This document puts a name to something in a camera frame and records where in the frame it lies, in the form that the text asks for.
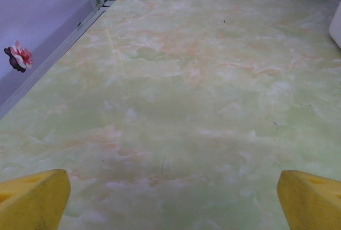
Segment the yellow object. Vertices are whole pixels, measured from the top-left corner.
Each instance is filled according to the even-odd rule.
[[[277,194],[291,230],[341,229],[341,182],[285,170]]]
[[[65,170],[0,183],[0,230],[56,230],[70,190]]]

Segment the white object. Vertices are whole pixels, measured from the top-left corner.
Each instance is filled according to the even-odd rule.
[[[329,26],[329,34],[341,48],[341,2]]]

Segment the marble floor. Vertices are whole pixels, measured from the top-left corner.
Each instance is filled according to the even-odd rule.
[[[288,230],[341,179],[341,0],[118,0],[0,121],[0,180],[67,170],[60,230]]]

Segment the flower wall decal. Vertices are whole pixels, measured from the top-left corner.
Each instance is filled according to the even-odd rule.
[[[31,69],[33,65],[32,53],[27,48],[22,48],[19,41],[4,49],[5,54],[10,57],[10,65],[13,69],[24,73],[26,69]]]

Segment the lavender wall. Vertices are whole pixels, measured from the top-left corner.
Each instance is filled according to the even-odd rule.
[[[0,106],[92,11],[90,0],[0,0]],[[18,40],[33,53],[32,69],[17,72],[4,48]]]

